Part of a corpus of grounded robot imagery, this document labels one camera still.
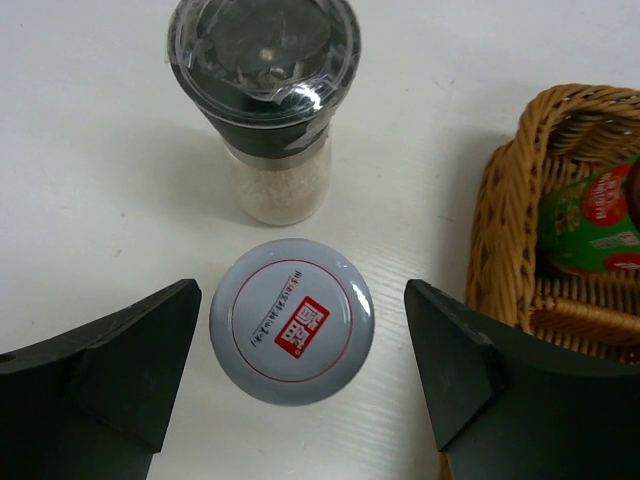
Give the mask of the yellow cap red sauce bottle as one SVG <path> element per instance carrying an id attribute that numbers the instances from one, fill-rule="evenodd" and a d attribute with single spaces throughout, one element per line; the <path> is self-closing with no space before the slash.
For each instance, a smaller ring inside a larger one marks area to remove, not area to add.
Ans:
<path id="1" fill-rule="evenodd" d="M 639 268 L 639 158 L 542 197 L 538 253 L 575 275 Z"/>

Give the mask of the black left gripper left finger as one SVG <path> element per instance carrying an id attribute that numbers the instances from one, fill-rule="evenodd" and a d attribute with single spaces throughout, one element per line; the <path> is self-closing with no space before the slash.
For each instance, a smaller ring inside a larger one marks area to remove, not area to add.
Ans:
<path id="1" fill-rule="evenodd" d="M 4 479 L 144 479 L 162 449 L 202 293 L 180 280 L 1 356 Z"/>

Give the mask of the white lid pepper jar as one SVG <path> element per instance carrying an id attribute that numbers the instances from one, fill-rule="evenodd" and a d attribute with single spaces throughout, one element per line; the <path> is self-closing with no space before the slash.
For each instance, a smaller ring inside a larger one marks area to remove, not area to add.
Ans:
<path id="1" fill-rule="evenodd" d="M 369 354 L 374 304 L 358 269 L 316 241 L 259 245 L 222 276 L 209 332 L 229 379 L 251 397 L 303 406 L 346 387 Z"/>

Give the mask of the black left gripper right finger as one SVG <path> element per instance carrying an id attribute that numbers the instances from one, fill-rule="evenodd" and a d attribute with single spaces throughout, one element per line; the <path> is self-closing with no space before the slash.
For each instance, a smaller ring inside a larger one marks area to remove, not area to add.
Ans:
<path id="1" fill-rule="evenodd" d="M 425 281 L 404 292 L 438 450 L 456 479 L 635 479 L 639 370 L 476 312 Z"/>

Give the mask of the dark lid spice jar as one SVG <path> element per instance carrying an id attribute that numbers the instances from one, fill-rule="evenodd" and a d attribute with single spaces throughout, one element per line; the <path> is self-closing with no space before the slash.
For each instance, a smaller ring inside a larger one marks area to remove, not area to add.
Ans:
<path id="1" fill-rule="evenodd" d="M 330 123 L 356 76 L 361 32 L 346 1 L 182 1 L 166 57 L 219 133 L 241 208 L 298 223 L 331 182 Z"/>

